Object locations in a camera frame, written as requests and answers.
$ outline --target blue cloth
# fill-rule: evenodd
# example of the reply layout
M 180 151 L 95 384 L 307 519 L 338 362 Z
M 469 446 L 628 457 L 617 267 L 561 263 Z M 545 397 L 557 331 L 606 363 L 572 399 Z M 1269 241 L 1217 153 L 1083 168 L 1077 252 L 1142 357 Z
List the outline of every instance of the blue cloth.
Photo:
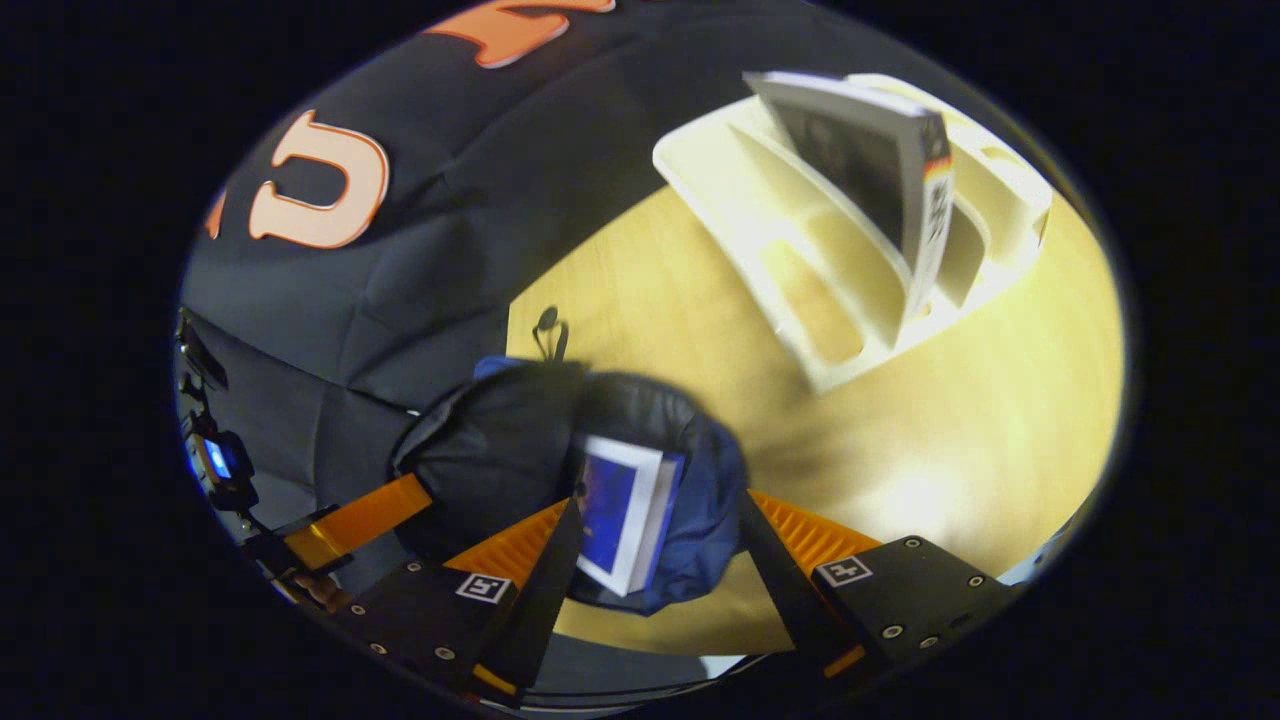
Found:
M 490 355 L 476 364 L 475 378 L 485 378 L 526 363 L 532 361 Z M 641 382 L 620 379 L 617 374 L 589 373 L 588 383 L 590 384 L 593 377 L 605 375 L 612 375 L 614 383 Z M 650 386 L 650 389 L 660 386 L 654 380 L 644 383 Z M 682 398 L 678 391 L 669 392 L 671 396 Z M 637 396 L 648 397 L 644 393 Z M 669 402 L 671 397 L 664 397 L 663 401 Z M 692 402 L 687 398 L 682 401 Z M 660 413 L 640 411 L 635 415 L 654 416 Z M 637 436 L 630 439 L 653 434 L 655 429 L 636 428 Z M 662 448 L 685 452 L 686 461 L 653 579 L 644 591 L 620 597 L 579 573 L 568 593 L 573 600 L 649 616 L 672 602 L 690 601 L 716 589 L 730 559 L 741 550 L 737 500 L 746 489 L 746 462 L 733 433 L 700 411 L 696 413 L 696 421 L 690 428 L 662 429 L 695 439 L 691 447 Z

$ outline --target black fabric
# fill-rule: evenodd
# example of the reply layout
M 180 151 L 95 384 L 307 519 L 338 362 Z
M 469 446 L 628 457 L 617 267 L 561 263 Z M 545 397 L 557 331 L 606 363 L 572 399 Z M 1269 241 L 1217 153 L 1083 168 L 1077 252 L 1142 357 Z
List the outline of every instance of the black fabric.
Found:
M 232 388 L 215 413 L 264 480 L 314 488 L 319 505 L 374 489 L 402 433 L 397 407 L 425 407 L 502 354 L 511 300 L 662 187 L 653 145 L 748 96 L 742 70 L 882 72 L 1020 152 L 1033 142 L 922 55 L 809 4 L 669 0 L 570 14 L 570 32 L 500 70 L 476 67 L 467 41 L 411 28 L 282 117 L 227 181 L 220 234 L 197 231 L 180 302 L 253 351 L 257 370 L 224 360 Z M 268 179 L 319 205 L 340 192 L 340 174 L 321 163 L 270 164 L 307 109 L 375 138 L 392 163 L 372 224 L 338 250 L 247 233 Z M 244 375 L 255 372 L 280 380 Z
M 252 512 L 259 520 L 282 527 L 378 487 L 396 439 L 415 418 L 269 357 L 196 313 L 191 324 L 227 369 L 225 391 L 206 388 L 209 411 L 219 428 L 244 441 L 256 470 L 260 502 Z M 183 369 L 179 360 L 179 377 Z M 233 516 L 219 515 L 234 538 L 247 536 Z M 360 593 L 408 553 L 384 536 L 353 557 L 337 578 L 344 589 Z
M 579 430 L 663 452 L 691 454 L 701 428 L 698 404 L 689 395 L 644 375 L 600 373 L 591 377 L 579 405 Z
M 561 471 L 585 369 L 577 363 L 513 368 L 445 395 L 394 451 L 431 506 L 396 529 L 443 562 L 571 495 Z

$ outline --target blue book cover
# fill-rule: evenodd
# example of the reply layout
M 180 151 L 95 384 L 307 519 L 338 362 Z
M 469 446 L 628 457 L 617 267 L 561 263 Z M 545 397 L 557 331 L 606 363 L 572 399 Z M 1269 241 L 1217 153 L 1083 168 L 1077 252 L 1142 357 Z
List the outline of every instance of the blue book cover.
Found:
M 635 477 L 635 468 L 604 457 L 588 455 L 582 461 L 582 556 L 605 573 L 613 573 Z

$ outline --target black bag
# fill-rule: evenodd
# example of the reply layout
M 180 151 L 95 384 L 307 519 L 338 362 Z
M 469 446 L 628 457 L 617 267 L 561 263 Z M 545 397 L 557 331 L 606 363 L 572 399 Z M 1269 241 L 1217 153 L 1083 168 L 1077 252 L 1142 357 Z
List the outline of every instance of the black bag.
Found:
M 746 465 L 732 434 L 687 395 L 640 375 L 588 374 L 576 363 L 530 363 L 447 393 L 394 452 L 435 502 L 396 533 L 443 562 L 572 495 L 573 432 L 686 456 L 653 582 L 621 597 L 584 573 L 568 597 L 652 615 L 709 593 L 739 552 L 736 500 Z

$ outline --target black background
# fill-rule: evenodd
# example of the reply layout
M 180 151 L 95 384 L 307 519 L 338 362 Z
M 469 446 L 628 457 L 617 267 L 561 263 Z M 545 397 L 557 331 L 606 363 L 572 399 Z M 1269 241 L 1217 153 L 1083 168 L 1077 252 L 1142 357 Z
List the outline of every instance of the black background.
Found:
M 1087 181 L 1133 281 L 1142 380 L 1132 451 L 1066 559 L 979 638 L 832 716 L 1261 717 L 1280 703 L 1260 612 L 1275 560 L 1248 518 L 1275 507 L 1256 373 L 1275 323 L 1253 319 L 1274 225 L 1251 195 L 1274 165 L 1253 135 L 1271 122 L 1268 20 L 1254 4 L 1121 5 L 852 8 L 998 99 Z M 9 525 L 10 583 L 40 618 L 10 620 L 9 716 L 448 716 L 252 578 L 172 482 L 165 382 L 186 238 L 214 188 L 298 99 L 445 9 L 42 12 L 3 31 L 6 109 L 29 117 L 10 137 L 10 209 L 29 224 L 9 240 L 8 306 L 38 320 L 15 352 L 32 369 L 10 377 L 12 482 L 31 493 Z

